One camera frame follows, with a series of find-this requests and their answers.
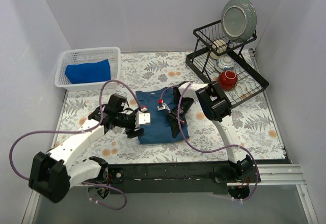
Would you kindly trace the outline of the teal blue t shirt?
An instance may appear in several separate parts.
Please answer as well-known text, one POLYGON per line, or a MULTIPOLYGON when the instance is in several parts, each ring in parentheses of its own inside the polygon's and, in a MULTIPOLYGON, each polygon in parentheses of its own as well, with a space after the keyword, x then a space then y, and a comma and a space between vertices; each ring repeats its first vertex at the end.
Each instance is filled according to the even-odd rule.
POLYGON ((138 137, 141 145, 167 144, 183 141, 183 136, 180 133, 173 138, 167 111, 159 111, 157 109, 160 98, 163 99, 170 109, 177 106, 174 102, 172 89, 165 87, 151 92, 136 91, 135 94, 140 104, 149 109, 151 117, 150 125, 143 126, 144 134, 138 137))

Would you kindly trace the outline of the black wire dish rack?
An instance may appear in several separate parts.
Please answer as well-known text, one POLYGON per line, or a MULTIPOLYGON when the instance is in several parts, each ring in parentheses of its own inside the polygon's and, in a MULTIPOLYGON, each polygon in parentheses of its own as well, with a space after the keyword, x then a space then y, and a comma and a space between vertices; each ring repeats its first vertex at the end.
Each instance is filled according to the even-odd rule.
POLYGON ((244 49, 246 44, 257 39, 256 33, 253 33, 249 40, 236 43, 227 38, 222 30, 222 23, 218 20, 194 29, 193 34, 197 38, 195 50, 186 56, 185 63, 204 83, 216 80, 220 74, 215 69, 216 60, 210 57, 211 51, 219 57, 226 54, 234 60, 234 72, 237 74, 238 83, 234 89, 225 92, 233 108, 260 94, 268 87, 268 81, 256 70, 252 60, 253 50, 244 49), (216 53, 212 48, 213 42, 218 39, 223 39, 227 43, 226 51, 221 54, 216 53))

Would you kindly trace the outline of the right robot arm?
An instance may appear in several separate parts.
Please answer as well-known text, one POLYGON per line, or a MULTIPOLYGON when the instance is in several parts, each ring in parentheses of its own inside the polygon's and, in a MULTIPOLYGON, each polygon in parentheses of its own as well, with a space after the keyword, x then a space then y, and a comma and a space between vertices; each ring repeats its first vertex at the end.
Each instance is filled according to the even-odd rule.
POLYGON ((200 153, 214 153, 225 149, 229 162, 229 178, 242 182, 249 178, 254 166, 250 152, 239 144, 239 139, 231 116, 231 102, 217 82, 198 84, 184 81, 172 86, 176 107, 168 111, 171 122, 172 137, 182 135, 184 141, 200 153), (202 112, 217 128, 224 146, 215 150, 204 151, 195 148, 183 133, 185 115, 195 100, 199 101, 202 112))

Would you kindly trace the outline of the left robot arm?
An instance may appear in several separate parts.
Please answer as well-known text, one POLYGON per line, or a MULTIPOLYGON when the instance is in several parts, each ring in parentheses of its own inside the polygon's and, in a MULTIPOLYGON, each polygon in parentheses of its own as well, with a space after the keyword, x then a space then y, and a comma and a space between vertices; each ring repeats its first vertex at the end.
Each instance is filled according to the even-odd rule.
POLYGON ((88 116, 77 134, 47 153, 36 154, 29 187, 53 203, 58 203, 70 188, 87 180, 91 183, 109 183, 112 175, 104 159, 91 156, 80 164, 75 164, 75 161, 92 143, 115 127, 124 128, 128 138, 143 135, 141 126, 150 124, 147 107, 143 105, 133 110, 126 108, 125 104, 125 97, 111 95, 108 103, 97 107, 88 116))

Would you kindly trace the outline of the red bowl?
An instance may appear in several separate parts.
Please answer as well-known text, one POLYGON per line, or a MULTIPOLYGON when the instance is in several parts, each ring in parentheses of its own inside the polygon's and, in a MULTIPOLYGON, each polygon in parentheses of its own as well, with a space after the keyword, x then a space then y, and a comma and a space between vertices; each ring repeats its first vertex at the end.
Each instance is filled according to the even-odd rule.
POLYGON ((218 77, 218 84, 225 91, 234 89, 237 85, 237 74, 231 70, 223 71, 218 77))

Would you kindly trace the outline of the blue white porcelain bowl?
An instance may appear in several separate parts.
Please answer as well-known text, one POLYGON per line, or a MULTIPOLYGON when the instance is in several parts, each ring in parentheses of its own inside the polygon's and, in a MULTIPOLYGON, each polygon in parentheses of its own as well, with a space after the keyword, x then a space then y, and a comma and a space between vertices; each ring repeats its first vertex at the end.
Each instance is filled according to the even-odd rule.
POLYGON ((235 68, 234 60, 227 55, 221 56, 215 62, 215 69, 220 73, 228 70, 233 71, 234 68, 235 68))

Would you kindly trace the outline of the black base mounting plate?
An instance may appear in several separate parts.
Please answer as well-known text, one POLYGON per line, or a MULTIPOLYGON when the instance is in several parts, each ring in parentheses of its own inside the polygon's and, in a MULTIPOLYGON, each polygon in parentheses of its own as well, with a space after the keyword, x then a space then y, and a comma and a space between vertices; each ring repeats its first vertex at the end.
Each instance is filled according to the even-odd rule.
POLYGON ((228 184, 260 181, 256 168, 237 177, 227 161, 111 164, 104 183, 124 193, 228 194, 228 184))

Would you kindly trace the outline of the white plastic basket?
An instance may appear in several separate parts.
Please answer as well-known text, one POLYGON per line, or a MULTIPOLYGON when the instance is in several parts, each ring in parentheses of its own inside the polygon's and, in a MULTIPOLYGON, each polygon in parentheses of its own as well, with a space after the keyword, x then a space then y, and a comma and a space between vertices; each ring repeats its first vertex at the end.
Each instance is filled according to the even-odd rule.
POLYGON ((55 85, 68 91, 101 89, 103 84, 120 78, 121 50, 100 47, 69 50, 62 53, 55 85))

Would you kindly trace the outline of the cream ceramic cup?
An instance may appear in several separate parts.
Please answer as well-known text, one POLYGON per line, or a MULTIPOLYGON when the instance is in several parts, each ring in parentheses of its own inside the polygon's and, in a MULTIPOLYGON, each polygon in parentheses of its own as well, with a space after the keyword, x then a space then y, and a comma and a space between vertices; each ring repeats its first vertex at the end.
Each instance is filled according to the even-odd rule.
MULTIPOLYGON (((223 39, 215 40, 212 44, 212 48, 216 51, 216 53, 221 54, 222 52, 226 51, 227 43, 223 39)), ((210 53, 210 57, 214 60, 219 58, 213 51, 210 53)))

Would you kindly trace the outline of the bright blue t shirt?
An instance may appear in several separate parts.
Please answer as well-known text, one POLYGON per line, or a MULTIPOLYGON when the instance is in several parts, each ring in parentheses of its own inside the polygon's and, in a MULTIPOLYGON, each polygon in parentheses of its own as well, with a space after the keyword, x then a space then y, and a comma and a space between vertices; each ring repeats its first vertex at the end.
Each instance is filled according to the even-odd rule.
POLYGON ((65 75, 72 84, 105 82, 111 79, 109 60, 68 65, 65 75))

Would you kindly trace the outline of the grey green plate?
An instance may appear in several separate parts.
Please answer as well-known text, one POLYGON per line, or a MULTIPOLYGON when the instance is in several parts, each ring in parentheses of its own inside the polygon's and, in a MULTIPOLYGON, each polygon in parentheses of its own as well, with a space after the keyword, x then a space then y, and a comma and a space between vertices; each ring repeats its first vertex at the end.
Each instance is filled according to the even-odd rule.
POLYGON ((257 14, 249 0, 229 0, 221 14, 222 30, 234 42, 245 42, 255 32, 257 14))

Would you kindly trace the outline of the aluminium frame rail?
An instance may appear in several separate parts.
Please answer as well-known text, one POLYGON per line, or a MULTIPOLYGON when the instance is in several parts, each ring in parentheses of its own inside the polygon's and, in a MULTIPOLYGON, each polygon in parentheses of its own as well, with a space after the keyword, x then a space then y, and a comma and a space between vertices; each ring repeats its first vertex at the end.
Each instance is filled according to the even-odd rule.
MULTIPOLYGON (((303 174, 297 164, 259 164, 255 167, 260 176, 261 184, 302 184, 304 182, 303 174)), ((70 171, 63 170, 59 173, 51 174, 49 170, 39 173, 33 182, 40 181, 48 183, 50 187, 64 186, 74 187, 84 181, 92 183, 104 183, 108 176, 108 167, 97 170, 94 166, 85 166, 83 164, 75 165, 70 171)), ((249 180, 243 180, 241 185, 251 184, 249 180)))

